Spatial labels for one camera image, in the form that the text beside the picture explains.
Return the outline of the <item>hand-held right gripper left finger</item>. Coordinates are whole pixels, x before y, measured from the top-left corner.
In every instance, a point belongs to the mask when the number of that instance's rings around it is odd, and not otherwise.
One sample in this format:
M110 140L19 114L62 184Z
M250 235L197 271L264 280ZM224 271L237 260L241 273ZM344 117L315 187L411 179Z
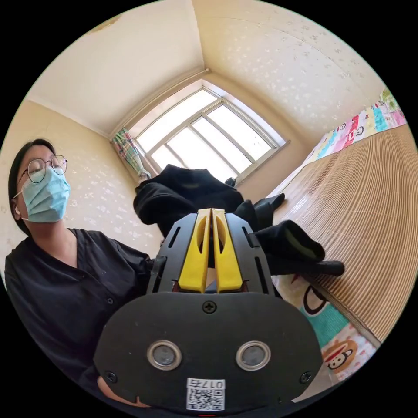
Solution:
M182 291L203 293L206 289L211 212L211 209L202 209L197 213L178 280Z

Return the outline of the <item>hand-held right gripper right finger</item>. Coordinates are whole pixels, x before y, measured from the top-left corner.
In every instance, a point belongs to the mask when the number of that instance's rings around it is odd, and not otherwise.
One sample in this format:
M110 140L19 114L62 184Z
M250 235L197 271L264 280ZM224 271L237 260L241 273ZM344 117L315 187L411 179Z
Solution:
M243 285L225 211L212 209L212 232L217 293L241 290Z

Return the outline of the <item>person's right hand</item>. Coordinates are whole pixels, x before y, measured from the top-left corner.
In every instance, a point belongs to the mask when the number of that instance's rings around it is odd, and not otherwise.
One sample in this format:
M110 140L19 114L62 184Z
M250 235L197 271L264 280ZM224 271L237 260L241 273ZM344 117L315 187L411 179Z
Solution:
M105 382L105 380L102 377L98 377L97 378L97 386L99 388L99 390L103 393L104 396L120 402L120 403L124 403L130 406L134 406L134 407L138 407L138 408L150 408L149 405L144 404L142 402L140 402L139 398L136 398L135 402L130 402L127 401L126 399L119 397L118 395L116 395L111 389L110 387L107 385L107 383Z

